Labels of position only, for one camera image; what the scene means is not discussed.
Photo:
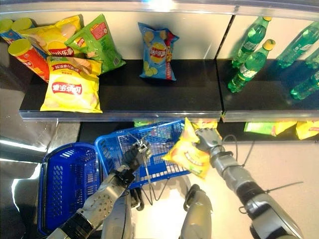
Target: dark blue basket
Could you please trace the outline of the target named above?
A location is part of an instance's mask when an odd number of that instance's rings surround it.
[[[169,123],[155,123],[136,128],[120,130],[108,135],[103,135],[95,140],[95,146],[105,173],[116,169],[121,165],[123,154],[143,136],[151,144],[152,155],[147,162],[151,182],[162,179],[188,174],[189,171],[169,161],[162,160],[162,157],[178,141],[184,129],[184,121]],[[129,186],[130,189],[141,187],[148,182],[144,165],[141,165],[135,172],[135,181]]]
[[[38,199],[38,229],[47,235],[66,222],[97,191],[101,170],[95,147],[71,143],[43,159]]]

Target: red can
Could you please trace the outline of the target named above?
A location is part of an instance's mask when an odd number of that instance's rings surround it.
[[[8,52],[41,77],[45,82],[49,82],[48,64],[31,45],[29,40],[19,39],[14,41],[9,46]]]

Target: blue chip bag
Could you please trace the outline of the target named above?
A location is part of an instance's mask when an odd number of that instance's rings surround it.
[[[143,72],[140,77],[176,81],[170,61],[174,42],[179,37],[167,28],[155,30],[140,22],[139,28],[144,42]]]

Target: yellow bottle cap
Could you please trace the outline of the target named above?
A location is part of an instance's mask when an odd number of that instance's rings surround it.
[[[273,18],[271,16],[264,16],[263,19],[266,21],[271,21],[271,19],[273,19]]]
[[[7,32],[11,29],[13,21],[10,19],[2,19],[0,21],[0,33]]]
[[[27,39],[19,39],[14,41],[8,48],[8,52],[12,56],[20,56],[27,52],[31,47],[31,43]]]
[[[27,30],[31,26],[32,26],[32,21],[30,20],[30,18],[24,17],[24,18],[20,18],[17,21],[15,21],[12,24],[11,29],[13,31]]]
[[[263,48],[265,48],[267,51],[271,51],[276,45],[276,42],[273,39],[268,39],[263,44]]]

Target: pringles can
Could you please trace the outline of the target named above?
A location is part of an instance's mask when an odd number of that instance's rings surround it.
[[[10,19],[2,19],[0,21],[0,36],[8,43],[11,44],[21,37],[11,29],[13,21]]]
[[[15,21],[12,26],[11,29],[17,33],[20,38],[24,38],[22,35],[19,34],[19,31],[21,30],[27,30],[29,28],[34,28],[34,24],[32,23],[30,18],[27,17],[23,17],[23,18],[19,18],[17,21]],[[47,54],[45,54],[41,49],[37,48],[36,46],[34,46],[36,51],[46,60],[47,58]]]
[[[41,77],[45,82],[49,82],[48,64],[31,45],[29,40],[19,39],[14,41],[9,46],[8,52]]]

